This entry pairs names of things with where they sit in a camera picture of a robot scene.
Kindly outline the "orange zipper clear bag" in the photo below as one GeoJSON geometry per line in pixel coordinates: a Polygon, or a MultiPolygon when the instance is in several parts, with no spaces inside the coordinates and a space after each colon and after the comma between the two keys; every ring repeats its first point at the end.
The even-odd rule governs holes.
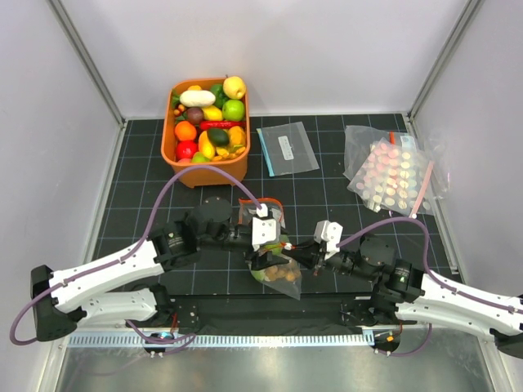
{"type": "Polygon", "coordinates": [[[286,245],[290,244],[286,231],[284,207],[275,198],[259,198],[260,204],[267,206],[268,212],[279,223],[279,238],[275,241],[261,245],[258,251],[261,261],[268,261],[270,266],[258,269],[255,260],[248,261],[251,275],[263,285],[276,290],[291,298],[300,299],[302,274],[298,263],[282,253],[286,245]]]}

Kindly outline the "brown toy longan bunch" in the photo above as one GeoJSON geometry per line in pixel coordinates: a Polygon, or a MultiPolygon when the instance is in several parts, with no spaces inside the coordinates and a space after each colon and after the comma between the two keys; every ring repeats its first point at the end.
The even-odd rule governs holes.
{"type": "Polygon", "coordinates": [[[294,283],[301,277],[301,271],[294,261],[282,265],[273,265],[263,271],[263,280],[266,282],[285,281],[294,283]]]}

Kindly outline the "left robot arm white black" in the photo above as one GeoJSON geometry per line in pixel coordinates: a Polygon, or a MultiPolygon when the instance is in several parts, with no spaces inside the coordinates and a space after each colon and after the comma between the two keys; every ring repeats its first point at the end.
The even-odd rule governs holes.
{"type": "Polygon", "coordinates": [[[57,340],[74,332],[81,321],[109,316],[108,306],[97,305],[97,295],[194,263],[201,249],[239,252],[255,264],[261,247],[279,238],[283,215],[263,203],[245,224],[233,225],[231,213],[228,201],[209,198],[182,220],[146,234],[122,251],[77,268],[34,268],[31,297],[37,341],[57,340]]]}

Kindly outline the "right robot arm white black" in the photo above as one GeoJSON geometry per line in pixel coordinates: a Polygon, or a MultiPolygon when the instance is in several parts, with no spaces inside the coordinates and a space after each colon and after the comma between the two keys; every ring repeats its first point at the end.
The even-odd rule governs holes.
{"type": "Polygon", "coordinates": [[[373,235],[360,240],[357,251],[328,253],[310,240],[284,245],[282,253],[318,272],[324,268],[372,283],[370,296],[343,305],[342,321],[352,327],[431,323],[469,333],[514,358],[522,356],[521,297],[472,290],[428,274],[400,259],[396,250],[373,235]]]}

